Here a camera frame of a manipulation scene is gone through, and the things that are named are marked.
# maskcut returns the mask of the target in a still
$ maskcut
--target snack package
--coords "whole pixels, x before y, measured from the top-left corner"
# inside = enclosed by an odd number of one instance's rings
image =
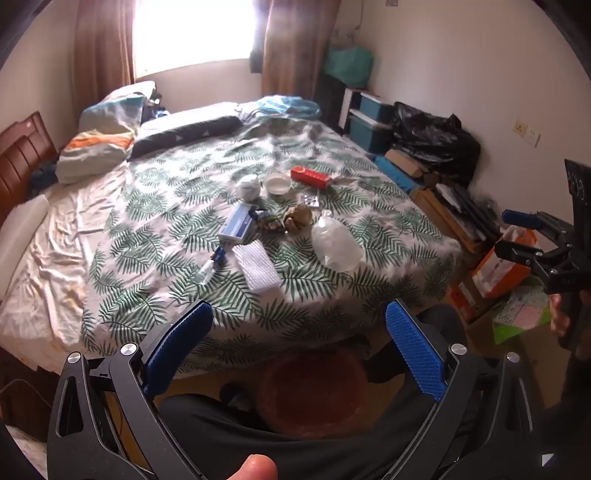
[[[533,230],[511,225],[503,240],[516,242],[520,245],[536,247],[537,240]],[[495,249],[484,257],[472,274],[474,285],[486,299],[497,299],[510,292],[530,274],[530,268],[518,265],[508,260],[500,259]]]
[[[535,277],[528,277],[513,289],[507,301],[500,302],[492,311],[495,343],[505,342],[515,335],[549,323],[552,319],[548,295]]]
[[[257,210],[252,207],[248,214],[254,220],[256,227],[263,232],[285,233],[285,226],[277,215],[273,215],[269,210]]]
[[[300,203],[308,206],[309,208],[319,208],[320,199],[318,195],[310,195],[308,193],[300,194]]]

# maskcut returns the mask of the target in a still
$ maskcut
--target bedsheet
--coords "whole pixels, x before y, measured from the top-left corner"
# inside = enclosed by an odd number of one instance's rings
[[[309,229],[297,236],[255,232],[249,240],[263,242],[280,289],[250,292],[231,250],[211,282],[198,285],[197,272],[239,201],[236,182],[296,165],[333,177],[332,187],[320,192],[321,206],[348,226],[365,261],[355,271],[337,273],[318,262]],[[316,191],[294,182],[288,196],[263,192],[254,203],[282,215],[301,192]],[[88,352],[112,354],[201,298],[213,306],[215,325],[180,373],[248,365],[383,322],[386,305],[396,297],[411,307],[439,301],[459,258],[459,244],[328,127],[258,119],[231,137],[152,153],[130,164],[90,266],[82,339]]]
[[[44,192],[49,212],[0,305],[0,346],[31,368],[61,373],[68,354],[83,348],[88,268],[127,168]]]

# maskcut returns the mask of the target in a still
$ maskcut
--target black pants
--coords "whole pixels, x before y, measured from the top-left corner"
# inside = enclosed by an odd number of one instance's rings
[[[447,305],[418,315],[449,343],[466,337],[456,312]],[[369,380],[380,382],[407,366],[393,342],[367,363]],[[282,480],[381,479],[423,423],[433,398],[423,394],[413,376],[367,433],[344,439],[304,440],[260,429],[254,413],[227,408],[203,395],[169,397],[160,414],[184,451],[208,480],[226,480],[253,453],[270,457]]]

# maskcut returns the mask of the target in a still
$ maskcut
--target orange package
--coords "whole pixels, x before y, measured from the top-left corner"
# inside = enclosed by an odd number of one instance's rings
[[[528,247],[537,247],[533,230],[511,225],[503,234],[503,240],[516,242]],[[486,299],[496,299],[513,290],[530,274],[530,268],[508,260],[502,260],[489,251],[472,273],[472,280],[480,294]]]

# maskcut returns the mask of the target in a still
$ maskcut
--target metal screw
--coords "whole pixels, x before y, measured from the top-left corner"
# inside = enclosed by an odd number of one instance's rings
[[[509,360],[509,362],[516,364],[519,362],[519,355],[515,352],[509,352],[507,354],[507,360]]]
[[[82,358],[80,352],[73,352],[68,356],[68,363],[75,364],[80,358]]]
[[[125,356],[133,355],[138,349],[138,346],[135,343],[126,343],[124,346],[121,347],[121,353]]]
[[[452,352],[456,355],[465,355],[468,349],[463,346],[461,343],[454,343],[452,345]]]

